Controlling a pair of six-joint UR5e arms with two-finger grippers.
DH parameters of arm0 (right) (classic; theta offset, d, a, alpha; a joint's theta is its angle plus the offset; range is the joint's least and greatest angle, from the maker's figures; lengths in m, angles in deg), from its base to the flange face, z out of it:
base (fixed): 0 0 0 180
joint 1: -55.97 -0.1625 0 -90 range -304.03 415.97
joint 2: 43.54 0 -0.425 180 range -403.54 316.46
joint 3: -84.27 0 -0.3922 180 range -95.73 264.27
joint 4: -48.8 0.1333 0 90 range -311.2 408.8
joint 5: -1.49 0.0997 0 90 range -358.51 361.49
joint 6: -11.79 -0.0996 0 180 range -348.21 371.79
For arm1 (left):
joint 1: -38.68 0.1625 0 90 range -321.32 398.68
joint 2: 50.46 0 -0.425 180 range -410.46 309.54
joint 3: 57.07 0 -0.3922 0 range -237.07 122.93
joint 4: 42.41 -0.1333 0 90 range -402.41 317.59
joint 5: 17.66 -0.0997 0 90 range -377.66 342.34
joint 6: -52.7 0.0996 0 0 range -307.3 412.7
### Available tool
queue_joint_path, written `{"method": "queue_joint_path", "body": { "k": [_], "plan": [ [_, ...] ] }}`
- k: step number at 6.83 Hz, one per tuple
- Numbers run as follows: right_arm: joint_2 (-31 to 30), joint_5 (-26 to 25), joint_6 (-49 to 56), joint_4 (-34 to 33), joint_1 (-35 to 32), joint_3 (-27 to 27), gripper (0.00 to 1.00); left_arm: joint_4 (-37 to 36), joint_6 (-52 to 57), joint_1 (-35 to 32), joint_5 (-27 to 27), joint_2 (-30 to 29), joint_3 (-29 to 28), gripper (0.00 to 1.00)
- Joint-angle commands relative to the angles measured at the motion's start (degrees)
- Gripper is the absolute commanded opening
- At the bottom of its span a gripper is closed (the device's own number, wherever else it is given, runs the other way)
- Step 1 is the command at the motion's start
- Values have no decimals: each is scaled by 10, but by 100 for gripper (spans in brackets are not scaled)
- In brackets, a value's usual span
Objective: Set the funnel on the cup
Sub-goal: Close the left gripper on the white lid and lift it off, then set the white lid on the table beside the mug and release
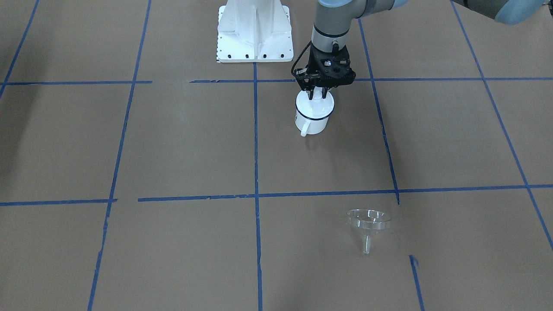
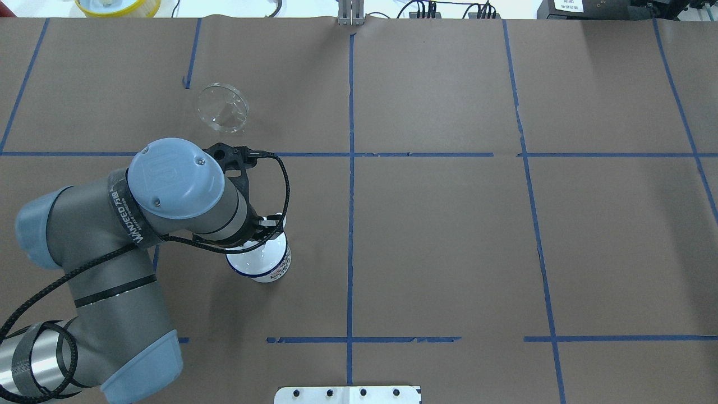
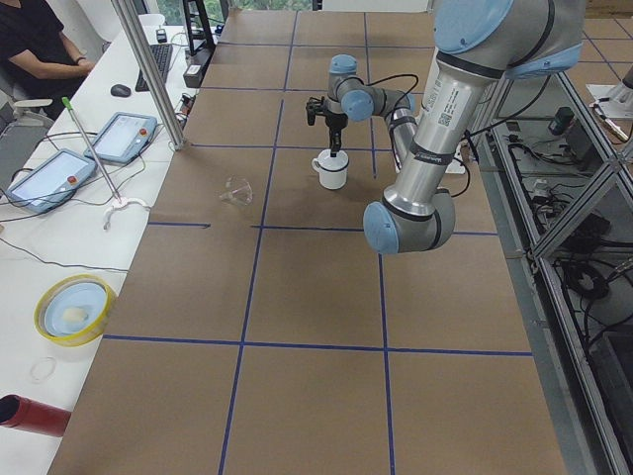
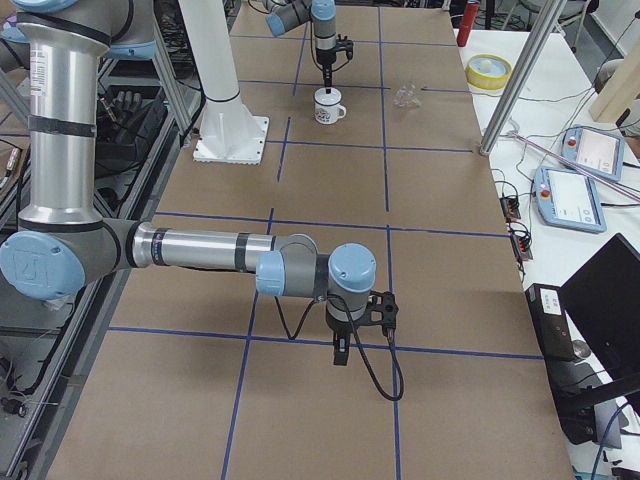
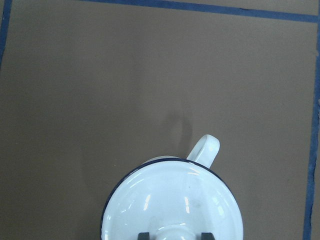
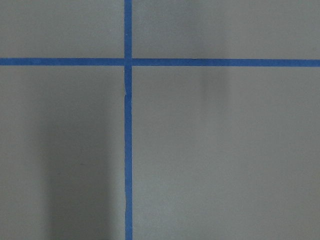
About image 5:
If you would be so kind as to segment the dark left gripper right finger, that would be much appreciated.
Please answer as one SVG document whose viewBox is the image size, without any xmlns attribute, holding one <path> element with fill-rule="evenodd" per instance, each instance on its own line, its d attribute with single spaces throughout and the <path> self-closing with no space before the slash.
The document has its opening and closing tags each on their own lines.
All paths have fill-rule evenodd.
<svg viewBox="0 0 320 240">
<path fill-rule="evenodd" d="M 201 240 L 215 240 L 215 237 L 212 233 L 202 233 Z"/>
</svg>

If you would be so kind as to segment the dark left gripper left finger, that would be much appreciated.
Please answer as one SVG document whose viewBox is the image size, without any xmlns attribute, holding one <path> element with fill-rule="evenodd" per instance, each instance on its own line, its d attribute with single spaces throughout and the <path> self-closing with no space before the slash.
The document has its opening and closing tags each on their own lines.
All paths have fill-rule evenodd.
<svg viewBox="0 0 320 240">
<path fill-rule="evenodd" d="M 150 240 L 150 234 L 149 233 L 139 233 L 138 240 Z"/>
</svg>

